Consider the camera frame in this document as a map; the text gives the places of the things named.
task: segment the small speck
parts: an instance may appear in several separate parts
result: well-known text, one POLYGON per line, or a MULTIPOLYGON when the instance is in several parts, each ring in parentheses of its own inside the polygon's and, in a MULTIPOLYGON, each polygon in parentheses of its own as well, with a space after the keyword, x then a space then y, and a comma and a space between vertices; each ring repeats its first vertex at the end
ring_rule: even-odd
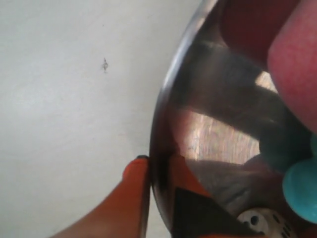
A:
POLYGON ((102 65, 102 69, 104 70, 104 73, 107 73, 108 66, 109 66, 109 64, 108 64, 107 60, 104 58, 104 63, 102 65))

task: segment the white wall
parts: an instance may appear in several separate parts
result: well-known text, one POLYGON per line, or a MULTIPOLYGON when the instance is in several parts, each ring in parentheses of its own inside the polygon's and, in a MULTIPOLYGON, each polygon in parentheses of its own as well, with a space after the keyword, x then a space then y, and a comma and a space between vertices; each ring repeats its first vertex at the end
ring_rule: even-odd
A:
MULTIPOLYGON (((199 2, 0 0, 1 238, 65 228, 148 153, 159 88, 199 2)), ((148 237, 168 236, 152 203, 148 237)))

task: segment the pink sponge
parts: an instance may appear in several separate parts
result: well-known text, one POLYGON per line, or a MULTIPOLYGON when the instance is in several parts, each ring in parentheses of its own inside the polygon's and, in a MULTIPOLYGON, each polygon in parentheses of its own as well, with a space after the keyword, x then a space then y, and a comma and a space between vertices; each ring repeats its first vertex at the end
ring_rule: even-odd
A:
POLYGON ((302 0, 269 48, 267 66, 281 98, 317 133, 317 0, 302 0))

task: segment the stainless steel bowl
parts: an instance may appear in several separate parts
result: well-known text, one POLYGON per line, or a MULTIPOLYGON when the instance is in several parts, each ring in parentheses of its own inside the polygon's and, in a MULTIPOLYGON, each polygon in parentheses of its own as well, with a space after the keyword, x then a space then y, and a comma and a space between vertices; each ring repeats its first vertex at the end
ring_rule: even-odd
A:
POLYGON ((270 75, 223 41, 218 22, 223 3, 202 2, 158 97, 150 146, 158 208, 171 229, 168 166, 177 151, 232 216, 252 207, 271 208, 300 231, 310 224, 287 206, 283 173, 263 153, 271 145, 269 156, 278 154, 273 161, 283 153, 307 154, 310 135, 284 106, 270 75))

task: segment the white surface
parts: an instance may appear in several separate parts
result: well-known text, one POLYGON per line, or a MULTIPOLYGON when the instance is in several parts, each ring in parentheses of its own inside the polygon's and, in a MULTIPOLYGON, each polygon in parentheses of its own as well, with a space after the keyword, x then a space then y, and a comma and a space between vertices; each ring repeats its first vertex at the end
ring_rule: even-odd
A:
MULTIPOLYGON (((198 4, 0 0, 1 238, 65 228, 148 153, 159 88, 198 4)), ((154 203, 148 237, 169 237, 154 203)))

